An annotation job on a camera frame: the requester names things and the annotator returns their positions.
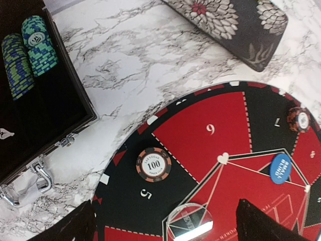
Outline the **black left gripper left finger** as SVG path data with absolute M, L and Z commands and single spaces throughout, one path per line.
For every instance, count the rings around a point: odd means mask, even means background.
M 93 240 L 96 231 L 95 209 L 87 200 L 58 223 L 30 240 Z

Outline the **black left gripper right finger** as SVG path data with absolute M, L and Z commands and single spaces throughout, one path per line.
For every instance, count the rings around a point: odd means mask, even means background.
M 272 213 L 275 219 L 247 199 L 240 199 L 236 209 L 238 240 L 307 240 L 279 223 L 280 214 L 276 208 Z

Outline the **blue small blind button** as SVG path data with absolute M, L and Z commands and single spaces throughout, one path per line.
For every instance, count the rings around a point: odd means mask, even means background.
M 270 178 L 275 184 L 285 183 L 291 174 L 292 164 L 288 154 L 277 154 L 270 165 Z

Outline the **clear round dealer button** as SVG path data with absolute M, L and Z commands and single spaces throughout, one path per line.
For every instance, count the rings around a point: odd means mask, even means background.
M 207 206 L 185 203 L 177 206 L 164 221 L 165 240 L 207 240 L 214 220 Z

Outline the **red 100 chip seat five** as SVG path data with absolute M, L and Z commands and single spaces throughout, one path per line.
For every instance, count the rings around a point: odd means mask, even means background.
M 168 153 L 157 147 L 144 149 L 136 160 L 138 174 L 147 182 L 165 180 L 171 172 L 172 161 Z

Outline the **red 100 chip seat seven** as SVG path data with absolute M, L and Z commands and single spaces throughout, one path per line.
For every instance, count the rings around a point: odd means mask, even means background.
M 287 115 L 289 129 L 297 133 L 307 133 L 310 128 L 310 113 L 306 108 L 290 108 Z

